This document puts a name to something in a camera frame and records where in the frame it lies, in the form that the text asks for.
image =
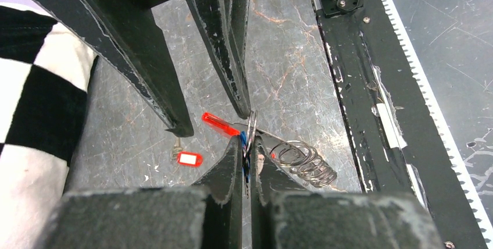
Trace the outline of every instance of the red plastic tag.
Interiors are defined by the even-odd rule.
[[[223,137],[230,138],[232,136],[240,135],[240,131],[231,127],[231,124],[215,115],[210,114],[209,112],[205,112],[202,115],[202,120],[216,132],[220,133]]]
[[[180,165],[197,167],[202,164],[203,159],[202,159],[202,155],[198,153],[182,151],[178,153],[176,161]]]

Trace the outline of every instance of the red handle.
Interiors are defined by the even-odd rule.
[[[224,137],[230,138],[232,136],[240,135],[240,131],[231,127],[231,124],[215,115],[212,115],[209,112],[205,112],[202,115],[202,120],[204,121],[204,123],[209,125],[209,127],[213,128],[216,132],[220,133]]]

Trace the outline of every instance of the white label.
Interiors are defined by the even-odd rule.
[[[388,145],[390,148],[400,148],[399,141],[397,140],[396,131],[390,116],[388,116],[387,107],[382,103],[377,103],[378,115],[382,120],[382,125],[384,125],[385,136],[387,137]]]
[[[197,156],[181,153],[180,163],[187,163],[189,165],[195,165],[196,162],[197,162]]]

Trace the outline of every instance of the red key tag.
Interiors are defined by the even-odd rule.
[[[202,159],[202,155],[198,153],[182,151],[178,153],[176,161],[180,165],[198,167],[202,164],[203,159]]]

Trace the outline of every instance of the screw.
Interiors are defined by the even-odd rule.
[[[451,243],[450,241],[446,241],[444,244],[445,244],[445,248],[447,248],[447,249],[454,249],[455,248],[455,245],[453,243]]]

